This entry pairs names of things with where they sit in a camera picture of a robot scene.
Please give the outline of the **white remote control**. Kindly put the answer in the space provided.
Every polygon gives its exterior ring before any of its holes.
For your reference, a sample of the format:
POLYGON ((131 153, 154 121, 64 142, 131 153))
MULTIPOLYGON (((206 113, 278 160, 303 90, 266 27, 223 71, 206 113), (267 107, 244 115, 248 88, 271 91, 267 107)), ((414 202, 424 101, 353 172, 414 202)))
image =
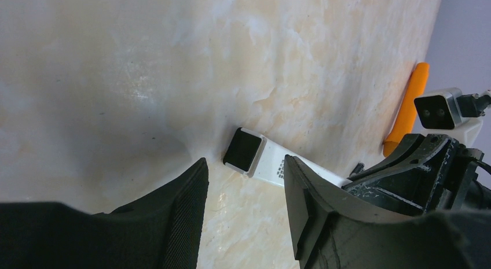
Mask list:
POLYGON ((222 159, 225 166, 249 178, 284 186, 284 157, 296 156, 323 179, 337 187, 350 181, 284 148, 262 134, 239 127, 222 159))

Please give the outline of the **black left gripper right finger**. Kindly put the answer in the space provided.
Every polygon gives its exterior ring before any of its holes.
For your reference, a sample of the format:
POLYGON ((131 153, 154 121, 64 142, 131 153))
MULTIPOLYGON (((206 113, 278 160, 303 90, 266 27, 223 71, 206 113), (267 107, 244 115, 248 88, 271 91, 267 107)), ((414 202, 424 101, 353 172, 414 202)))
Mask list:
POLYGON ((294 258, 302 268, 489 268, 489 211, 406 216, 352 196, 284 158, 294 258))

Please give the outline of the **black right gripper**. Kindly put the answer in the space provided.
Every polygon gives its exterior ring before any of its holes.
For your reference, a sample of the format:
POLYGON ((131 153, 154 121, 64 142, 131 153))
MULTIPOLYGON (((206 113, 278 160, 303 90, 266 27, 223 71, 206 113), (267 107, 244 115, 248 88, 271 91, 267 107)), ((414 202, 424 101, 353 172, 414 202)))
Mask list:
POLYGON ((467 148, 445 134, 406 134, 383 161, 349 177, 343 190, 377 207, 407 216, 433 210, 490 210, 490 189, 478 181, 477 169, 490 173, 484 153, 467 148), (435 174, 448 162, 449 169, 432 199, 414 186, 380 186, 375 182, 392 176, 422 172, 435 174))

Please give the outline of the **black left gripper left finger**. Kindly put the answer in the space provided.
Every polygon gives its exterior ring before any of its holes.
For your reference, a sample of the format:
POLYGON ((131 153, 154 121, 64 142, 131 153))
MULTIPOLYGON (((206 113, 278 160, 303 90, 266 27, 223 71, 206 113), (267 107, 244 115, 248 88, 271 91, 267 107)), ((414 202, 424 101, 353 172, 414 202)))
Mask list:
POLYGON ((110 213, 60 202, 1 204, 2 268, 195 268, 208 192, 206 159, 110 213))

